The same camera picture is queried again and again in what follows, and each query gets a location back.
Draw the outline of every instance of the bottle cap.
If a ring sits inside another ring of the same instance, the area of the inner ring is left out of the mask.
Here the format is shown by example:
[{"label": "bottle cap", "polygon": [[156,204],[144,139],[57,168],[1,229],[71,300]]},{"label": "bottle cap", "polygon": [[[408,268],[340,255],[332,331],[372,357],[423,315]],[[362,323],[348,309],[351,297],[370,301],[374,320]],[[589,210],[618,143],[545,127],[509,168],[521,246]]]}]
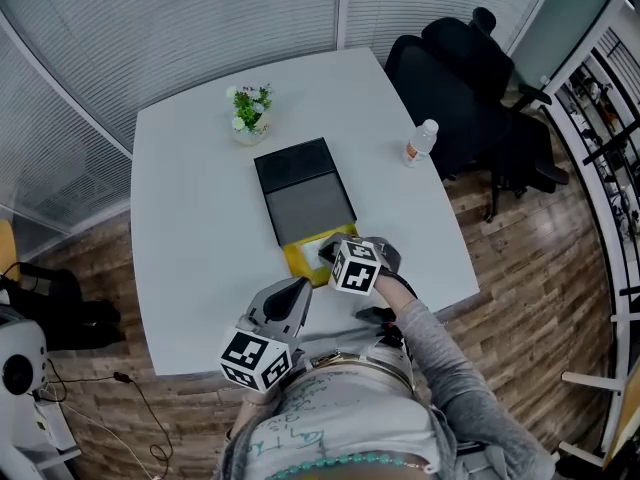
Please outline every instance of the bottle cap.
[{"label": "bottle cap", "polygon": [[436,133],[438,133],[438,130],[440,129],[440,127],[438,126],[438,123],[436,123],[433,119],[427,119],[422,124],[422,128],[424,129],[425,132],[427,132],[430,135],[435,135]]}]

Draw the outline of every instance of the black office chair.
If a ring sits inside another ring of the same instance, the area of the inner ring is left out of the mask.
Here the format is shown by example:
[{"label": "black office chair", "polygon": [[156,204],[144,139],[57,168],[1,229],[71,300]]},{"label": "black office chair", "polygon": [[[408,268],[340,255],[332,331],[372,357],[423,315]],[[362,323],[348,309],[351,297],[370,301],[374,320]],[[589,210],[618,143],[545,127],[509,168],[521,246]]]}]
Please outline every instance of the black office chair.
[{"label": "black office chair", "polygon": [[513,62],[486,31],[454,18],[437,20],[422,40],[400,37],[385,70],[416,125],[429,118],[440,124],[431,158],[441,178],[491,171],[485,220],[497,214],[500,188],[520,197],[527,186],[551,193],[568,183],[568,174],[553,164],[547,127],[519,113],[534,99],[551,103],[549,97],[523,84],[512,108],[501,104]]},{"label": "black office chair", "polygon": [[38,323],[48,350],[96,349],[122,341],[117,325],[120,313],[109,301],[83,301],[80,284],[70,271],[22,262],[12,268],[23,276],[49,281],[48,295],[44,295],[0,275],[0,289],[7,291],[11,308]]},{"label": "black office chair", "polygon": [[491,37],[491,32],[496,28],[496,17],[489,9],[476,7],[473,10],[469,27],[482,32],[487,37]]}]

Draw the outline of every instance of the wrist strap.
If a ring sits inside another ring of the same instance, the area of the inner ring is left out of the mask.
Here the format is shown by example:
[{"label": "wrist strap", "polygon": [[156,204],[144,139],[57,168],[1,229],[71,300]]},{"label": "wrist strap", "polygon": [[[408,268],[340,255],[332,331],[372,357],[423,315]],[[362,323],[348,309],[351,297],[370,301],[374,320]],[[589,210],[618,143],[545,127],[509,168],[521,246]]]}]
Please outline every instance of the wrist strap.
[{"label": "wrist strap", "polygon": [[418,299],[419,297],[416,295],[416,292],[413,291],[413,288],[411,288],[411,285],[405,280],[404,277],[402,277],[401,275],[397,274],[396,272],[393,272],[391,270],[389,270],[387,267],[385,267],[384,265],[382,265],[380,267],[380,271],[378,272],[379,276],[385,276],[385,277],[390,277],[392,279],[395,279],[396,281],[398,281],[402,286],[404,286],[407,290],[409,290],[409,292],[411,293],[411,295],[413,295],[416,299]]}]

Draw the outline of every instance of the potted plant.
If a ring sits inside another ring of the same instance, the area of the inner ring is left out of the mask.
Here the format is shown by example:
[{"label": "potted plant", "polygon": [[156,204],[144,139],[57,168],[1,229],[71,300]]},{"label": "potted plant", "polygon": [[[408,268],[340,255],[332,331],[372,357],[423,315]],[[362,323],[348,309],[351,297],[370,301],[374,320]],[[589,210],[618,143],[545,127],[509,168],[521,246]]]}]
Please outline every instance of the potted plant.
[{"label": "potted plant", "polygon": [[245,146],[253,146],[269,133],[268,110],[271,107],[271,84],[257,89],[244,86],[227,89],[227,97],[233,100],[235,111],[231,120],[234,138]]}]

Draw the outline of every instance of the orange label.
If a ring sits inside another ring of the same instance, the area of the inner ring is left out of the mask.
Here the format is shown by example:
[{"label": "orange label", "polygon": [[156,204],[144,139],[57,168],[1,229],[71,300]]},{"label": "orange label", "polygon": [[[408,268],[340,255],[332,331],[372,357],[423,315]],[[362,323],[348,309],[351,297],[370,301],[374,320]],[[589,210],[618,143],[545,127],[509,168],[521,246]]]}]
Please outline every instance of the orange label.
[{"label": "orange label", "polygon": [[418,154],[418,150],[411,145],[411,142],[408,142],[407,143],[407,155],[409,155],[409,158],[411,158],[411,160],[413,160],[416,157],[417,154]]}]

